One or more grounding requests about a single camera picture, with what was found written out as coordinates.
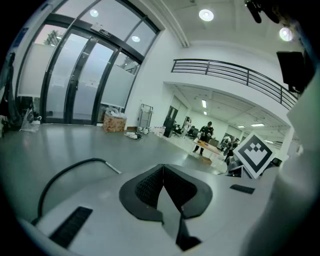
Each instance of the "white ceiling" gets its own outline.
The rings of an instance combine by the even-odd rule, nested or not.
[[[245,126],[245,128],[237,129],[244,130],[248,134],[255,131],[268,141],[282,142],[284,140],[289,126],[276,115],[258,105],[235,95],[214,91],[211,88],[196,85],[175,84],[174,86],[190,103],[192,110],[201,115],[204,115],[204,111],[206,111],[209,116],[224,121],[235,128]],[[202,100],[206,101],[206,108],[203,108]],[[263,123],[264,126],[251,126],[257,123]]]
[[[276,56],[277,51],[301,51],[298,40],[283,41],[279,36],[281,24],[272,22],[264,12],[262,23],[254,21],[243,0],[163,0],[182,27],[187,39],[195,41],[224,41],[255,48]],[[202,9],[211,10],[212,21],[199,17]]]

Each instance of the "cardboard box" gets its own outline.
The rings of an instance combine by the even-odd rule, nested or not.
[[[126,119],[104,114],[103,129],[108,133],[123,133],[125,131]]]
[[[204,163],[204,164],[206,164],[206,165],[211,165],[212,164],[212,161],[210,160],[210,158],[208,158],[208,157],[204,157],[204,156],[202,156],[202,157],[200,157],[200,160],[201,160],[201,162],[202,163]]]

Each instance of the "glass door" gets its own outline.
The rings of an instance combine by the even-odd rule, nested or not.
[[[48,77],[45,122],[91,125],[117,48],[71,30]]]

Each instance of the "balcony railing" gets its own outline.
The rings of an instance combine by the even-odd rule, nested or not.
[[[200,58],[174,59],[171,72],[193,73],[228,79],[258,90],[288,110],[298,100],[294,94],[271,78],[250,68],[229,62]]]

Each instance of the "ceiling light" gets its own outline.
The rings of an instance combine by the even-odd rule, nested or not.
[[[257,127],[257,126],[265,126],[265,125],[263,123],[255,123],[255,124],[251,124],[251,126]]]
[[[131,37],[131,39],[132,39],[132,41],[134,41],[134,42],[136,42],[136,43],[140,42],[140,38],[139,38],[138,36],[136,36],[136,35],[134,35],[133,37]]]
[[[98,17],[99,12],[97,10],[95,10],[95,9],[92,9],[92,10],[90,10],[90,15],[92,17]]]
[[[214,19],[214,14],[210,10],[203,9],[199,12],[199,17],[205,22],[210,22]]]
[[[279,31],[279,35],[282,40],[287,41],[287,42],[291,41],[293,38],[291,30],[287,27],[281,28]]]

